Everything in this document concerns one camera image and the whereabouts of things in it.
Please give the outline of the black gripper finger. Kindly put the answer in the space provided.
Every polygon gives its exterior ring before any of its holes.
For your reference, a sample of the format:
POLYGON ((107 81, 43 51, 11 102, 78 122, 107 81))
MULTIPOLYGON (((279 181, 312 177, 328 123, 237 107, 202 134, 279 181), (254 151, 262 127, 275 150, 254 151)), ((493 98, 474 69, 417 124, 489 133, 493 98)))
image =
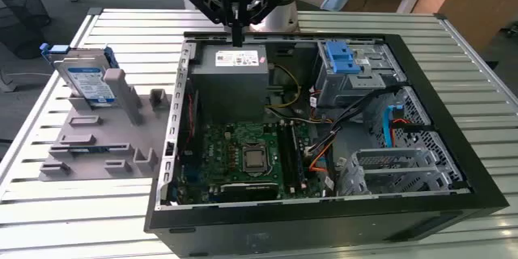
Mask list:
POLYGON ((250 24, 259 24, 261 21, 269 16, 275 7, 283 0, 263 0, 258 4, 254 4, 250 8, 249 5, 253 0, 239 0, 238 2, 238 47, 243 45, 243 30, 250 24))
POLYGON ((206 17, 215 23, 223 24, 231 33, 233 46, 238 46, 238 25, 234 13, 233 2, 219 2, 218 0, 189 0, 203 12, 206 17))

